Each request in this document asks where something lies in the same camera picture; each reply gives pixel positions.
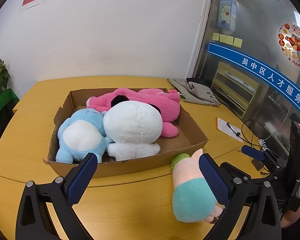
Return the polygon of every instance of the blue gripper pad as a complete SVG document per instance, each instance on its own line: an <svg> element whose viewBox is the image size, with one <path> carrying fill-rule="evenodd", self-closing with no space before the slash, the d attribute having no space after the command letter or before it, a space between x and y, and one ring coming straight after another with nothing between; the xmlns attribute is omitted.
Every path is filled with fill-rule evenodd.
<svg viewBox="0 0 300 240"><path fill-rule="evenodd" d="M76 176L67 186L67 202L69 206L78 204L83 193L85 192L93 174L95 173L98 166L98 158L95 154L87 155L78 167L72 168L76 170Z"/></svg>
<svg viewBox="0 0 300 240"><path fill-rule="evenodd" d="M218 203L228 206L229 188L205 155L199 158L199 168Z"/></svg>
<svg viewBox="0 0 300 240"><path fill-rule="evenodd" d="M262 152L260 152L256 149L253 149L248 145L242 146L241 147L241 152L245 155L250 156L251 158L254 158L254 159L258 160L258 161L264 161L265 160L265 156L263 155Z"/></svg>

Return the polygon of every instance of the yellow table surface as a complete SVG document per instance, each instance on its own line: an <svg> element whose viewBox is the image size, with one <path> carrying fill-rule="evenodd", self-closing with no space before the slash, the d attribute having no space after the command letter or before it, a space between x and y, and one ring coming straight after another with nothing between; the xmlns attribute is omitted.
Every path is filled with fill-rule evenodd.
<svg viewBox="0 0 300 240"><path fill-rule="evenodd" d="M38 82L20 100L15 115L0 140L0 230L14 239L19 201L25 183L49 183L57 174L43 163L53 132L53 117L69 91L85 88L172 88L166 79L95 76ZM204 147L218 164L228 161L252 177L260 177L251 158L237 150L244 143L218 131L219 117L236 127L242 122L225 106L212 107L181 103L209 141ZM252 133L244 126L247 138ZM171 208L173 192L170 166L120 176L92 179L79 204L78 217L95 239L203 239L211 225L180 223ZM49 206L57 231L67 239ZM242 224L246 210L238 224ZM236 227L231 239L238 234Z"/></svg>

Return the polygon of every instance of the cardboard box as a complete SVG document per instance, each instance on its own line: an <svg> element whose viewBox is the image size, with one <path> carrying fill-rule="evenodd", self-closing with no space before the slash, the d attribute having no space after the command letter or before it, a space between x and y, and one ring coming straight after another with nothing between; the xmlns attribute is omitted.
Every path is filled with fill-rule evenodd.
<svg viewBox="0 0 300 240"><path fill-rule="evenodd" d="M59 149L57 132L60 125L75 111L86 108L86 101L89 97L98 97L113 92L114 90L116 90L116 88L71 91L63 106L58 109L54 117L55 129L51 138L49 155L47 160L43 160L44 163L49 164L58 175L64 177L74 166L77 166L77 164L57 163L55 161ZM174 138L159 137L156 141L161 147L159 154L145 158L116 162L114 158L109 157L107 153L105 153L102 158L102 163L98 164L98 168L93 175L93 178L122 175L161 167L171 164L172 159L181 153L192 155L196 150L203 148L206 145L208 138L192 119L190 114L182 107L180 115L174 122L174 125L179 129L178 136Z"/></svg>

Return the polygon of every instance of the silver screw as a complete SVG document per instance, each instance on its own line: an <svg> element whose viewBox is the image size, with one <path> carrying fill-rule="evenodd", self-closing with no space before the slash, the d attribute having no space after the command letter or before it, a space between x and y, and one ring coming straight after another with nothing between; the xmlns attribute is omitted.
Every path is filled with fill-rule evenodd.
<svg viewBox="0 0 300 240"><path fill-rule="evenodd" d="M235 184L241 184L241 182L242 182L242 180L238 177L234 178L233 181Z"/></svg>
<svg viewBox="0 0 300 240"><path fill-rule="evenodd" d="M263 184L265 184L266 187L270 187L271 183L269 181L265 181Z"/></svg>
<svg viewBox="0 0 300 240"><path fill-rule="evenodd" d="M33 185L33 181L28 181L26 185L27 187L31 187Z"/></svg>
<svg viewBox="0 0 300 240"><path fill-rule="evenodd" d="M63 177L57 177L54 181L56 183L61 183L61 182L63 182Z"/></svg>

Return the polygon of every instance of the white wall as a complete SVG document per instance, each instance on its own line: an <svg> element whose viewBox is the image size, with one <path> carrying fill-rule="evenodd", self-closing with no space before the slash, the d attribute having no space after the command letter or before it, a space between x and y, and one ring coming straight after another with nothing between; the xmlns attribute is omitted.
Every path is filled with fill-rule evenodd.
<svg viewBox="0 0 300 240"><path fill-rule="evenodd" d="M184 78L195 64L210 5L210 0L46 0L20 10L22 1L7 0L0 10L0 58L19 97L37 81L64 77Z"/></svg>

